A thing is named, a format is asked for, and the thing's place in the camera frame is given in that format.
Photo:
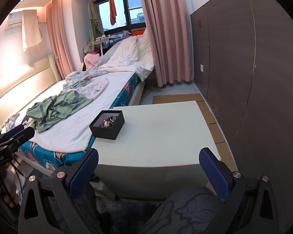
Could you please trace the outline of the person's left hand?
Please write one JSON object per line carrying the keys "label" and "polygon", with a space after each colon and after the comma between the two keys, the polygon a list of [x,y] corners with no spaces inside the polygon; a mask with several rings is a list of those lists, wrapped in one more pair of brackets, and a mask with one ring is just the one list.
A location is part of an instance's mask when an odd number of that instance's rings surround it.
{"label": "person's left hand", "polygon": [[19,204],[15,175],[5,165],[0,167],[0,197],[10,208]]}

